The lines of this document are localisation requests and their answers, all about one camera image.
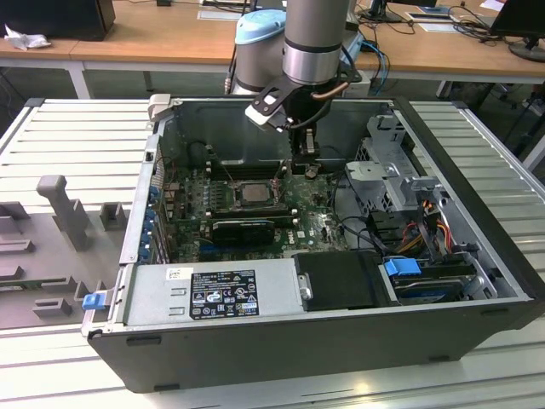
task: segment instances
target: sticker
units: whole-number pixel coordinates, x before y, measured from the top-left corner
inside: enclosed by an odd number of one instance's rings
[[[167,268],[166,279],[190,279],[193,267]]]
[[[259,315],[255,270],[189,274],[191,275],[189,315],[194,320]]]

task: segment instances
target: paper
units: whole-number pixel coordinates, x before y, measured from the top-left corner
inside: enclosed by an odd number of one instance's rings
[[[6,27],[6,35],[3,39],[10,43],[16,49],[39,49],[42,47],[48,47],[51,43],[48,43],[48,39],[41,34],[26,35],[21,32],[15,32],[8,26]]]
[[[500,3],[497,0],[485,0],[485,2],[480,5],[480,7],[500,11],[503,8],[503,3]]]
[[[452,24],[420,23],[426,32],[458,32]]]

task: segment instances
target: wooden desk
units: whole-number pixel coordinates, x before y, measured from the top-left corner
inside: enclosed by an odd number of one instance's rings
[[[102,42],[80,41],[74,60],[229,64],[235,21],[198,20],[198,4],[113,3],[116,21]]]
[[[440,3],[459,4],[452,1]],[[482,0],[467,1],[468,7],[479,14],[496,15],[492,10],[479,7],[480,3]],[[416,7],[400,4],[390,4],[389,7],[403,17],[406,17],[407,11],[419,11]],[[370,28],[361,28],[368,39],[374,38]],[[397,24],[395,28],[410,32],[407,25]],[[390,59],[392,78],[506,83],[530,81],[536,84],[545,79],[545,64],[513,55],[505,43],[497,42],[492,46],[460,33],[426,32],[418,24],[414,25],[414,29],[415,35],[399,34],[386,24],[379,25],[376,30],[381,50]],[[357,67],[364,70],[376,68],[375,55],[361,54]]]
[[[174,3],[163,8],[155,2],[114,1],[117,18],[105,41],[54,40],[50,49],[27,52],[1,43],[0,65],[64,68],[79,98],[91,97],[85,70],[225,72],[236,23],[198,20],[198,0],[189,1],[195,4]],[[481,1],[467,0],[467,4],[477,13],[494,15],[479,7]],[[400,4],[390,7],[400,14],[416,10]],[[409,27],[398,24],[396,28],[405,31]],[[384,24],[376,31],[381,50],[391,62],[390,78],[519,84],[545,80],[545,65],[520,59],[504,43],[491,47],[459,33],[425,32],[417,24],[414,28],[415,35],[399,34]],[[362,31],[373,38],[371,29],[362,26]],[[357,67],[372,76],[377,68],[375,55],[361,54]]]

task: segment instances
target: metal rail table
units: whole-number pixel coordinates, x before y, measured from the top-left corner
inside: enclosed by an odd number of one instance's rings
[[[87,209],[110,196],[130,208],[135,178],[114,180],[112,175],[138,174],[135,164],[141,161],[142,151],[137,145],[152,133],[144,118],[145,106],[145,101],[48,100],[41,107],[25,108],[0,140],[0,194],[16,198],[28,178],[58,170],[68,172],[69,185],[72,181],[79,190],[74,194],[80,197],[85,189],[78,186],[101,184],[103,188],[96,191],[102,192],[97,193],[100,198],[83,199]],[[469,110],[446,102],[414,106],[545,278],[542,185]],[[101,147],[103,143],[110,145],[110,152]],[[23,146],[34,146],[35,152],[21,151]],[[421,153],[416,156],[424,162]],[[48,211],[47,205],[37,202],[39,196],[21,197],[35,211]],[[0,331],[3,407],[88,407],[103,402],[108,406],[180,409],[492,408],[505,402],[506,407],[534,408],[545,401],[543,319],[520,331],[496,334],[457,362],[150,395],[126,390],[81,336],[79,326]],[[403,334],[399,334],[399,345],[402,348]],[[233,352],[240,348],[233,345]]]

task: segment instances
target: metal slat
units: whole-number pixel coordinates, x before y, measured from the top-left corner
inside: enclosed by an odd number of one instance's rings
[[[145,130],[144,121],[31,122],[26,130]]]
[[[69,101],[70,105],[87,105],[87,104],[148,104],[149,100],[45,100],[44,104],[66,104]]]
[[[141,104],[43,104],[39,112],[146,112],[147,103]]]
[[[545,252],[544,236],[520,236],[513,238],[514,243],[521,251],[527,253]]]
[[[434,130],[474,130],[468,121],[424,121],[429,129]]]
[[[105,202],[131,202],[135,197],[135,188],[130,189],[97,189],[67,190],[70,200],[79,199],[84,205],[102,205]],[[0,192],[0,202],[13,202],[14,194]],[[36,192],[18,192],[17,201],[23,206],[47,206],[49,201]]]
[[[457,137],[457,138],[482,138],[483,136],[476,130],[432,130],[436,138]]]
[[[3,155],[3,164],[88,164],[107,162],[139,162],[143,152],[65,152],[65,153],[10,153]]]
[[[543,270],[545,268],[544,253],[524,253],[524,255],[534,269]]]
[[[48,141],[17,142],[10,146],[12,153],[17,152],[107,152],[140,151],[146,147],[146,141]]]
[[[456,158],[497,157],[497,150],[493,147],[446,147],[445,151],[456,162]]]
[[[416,110],[424,121],[464,121],[458,111],[456,112],[423,112]]]
[[[148,121],[147,112],[38,112],[35,121]]]
[[[4,177],[0,178],[0,192],[23,192],[36,190],[40,177]],[[111,189],[134,187],[138,175],[134,176],[67,176],[66,190]]]
[[[5,176],[114,176],[138,175],[141,162],[110,164],[11,164],[0,166],[0,177]]]
[[[491,206],[490,210],[499,221],[545,219],[545,206],[543,204],[509,207]]]
[[[424,157],[424,154],[422,151],[418,148],[415,148],[413,153],[415,154],[416,158],[421,162],[421,165],[424,167],[429,167],[429,164],[427,164],[427,159]],[[462,168],[503,168],[503,169],[511,169],[509,164],[507,164],[502,158],[499,156],[484,156],[484,157],[476,157],[476,158],[453,158],[452,159],[456,166],[458,166],[460,169]]]
[[[17,141],[145,141],[150,134],[147,130],[35,130],[23,132]]]
[[[443,147],[491,147],[483,138],[439,138]]]
[[[545,220],[521,220],[511,222],[500,222],[511,236],[527,236],[532,234],[545,234]]]
[[[531,192],[531,187],[528,186],[528,183],[522,179],[487,179],[487,180],[471,180],[469,181],[473,189],[477,193],[489,192],[489,191],[498,191],[498,192],[511,192],[511,191],[521,191],[521,192]]]
[[[534,192],[511,192],[509,194],[482,192],[479,196],[489,207],[543,204],[543,200]]]
[[[474,179],[516,179],[519,174],[513,169],[505,168],[461,168],[460,171],[468,180]]]
[[[446,112],[446,113],[458,113],[458,108],[452,106],[452,105],[416,105],[414,106],[415,111],[418,113],[424,113],[424,112]]]

